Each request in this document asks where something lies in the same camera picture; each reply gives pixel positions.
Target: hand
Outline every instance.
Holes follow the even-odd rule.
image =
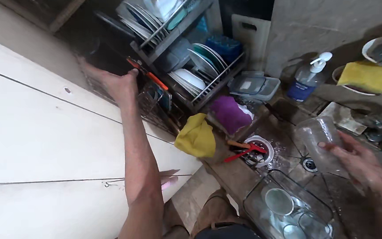
[[[132,69],[128,74],[118,76],[94,67],[86,62],[84,57],[78,57],[78,61],[84,73],[100,81],[119,105],[133,102],[136,99],[138,94],[136,83],[136,77],[139,73],[138,69]]]
[[[345,149],[324,142],[320,142],[318,146],[337,156],[350,176],[360,183],[364,190],[380,191],[382,189],[382,166],[374,153],[363,147],[352,136],[341,131],[338,133]]]

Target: yellow cloth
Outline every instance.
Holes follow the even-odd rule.
[[[382,93],[382,66],[373,62],[347,63],[337,85],[353,85],[373,93]]]
[[[213,157],[216,149],[212,127],[204,120],[206,114],[198,113],[188,118],[179,132],[175,147],[195,157]]]

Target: sink drain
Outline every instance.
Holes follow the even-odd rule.
[[[309,172],[317,172],[318,169],[316,168],[316,165],[315,165],[315,162],[311,159],[311,158],[307,158],[303,161],[302,163],[303,167],[305,170],[309,171]]]

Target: soap dispenser bottle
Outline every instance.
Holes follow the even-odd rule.
[[[331,52],[324,52],[309,65],[300,67],[295,74],[295,80],[291,84],[287,96],[299,102],[306,100],[317,86],[326,81],[326,78],[318,73],[324,69],[326,62],[331,58]]]

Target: red spatula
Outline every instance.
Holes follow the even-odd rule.
[[[243,156],[244,154],[248,153],[248,152],[251,152],[253,150],[256,150],[256,151],[259,151],[261,153],[266,153],[266,150],[260,148],[259,146],[257,146],[256,144],[253,144],[253,143],[250,143],[250,149],[240,153],[240,154],[237,154],[237,155],[234,155],[234,156],[231,156],[229,158],[226,158],[225,160],[223,160],[224,162],[231,162],[235,159],[238,159],[239,157]]]

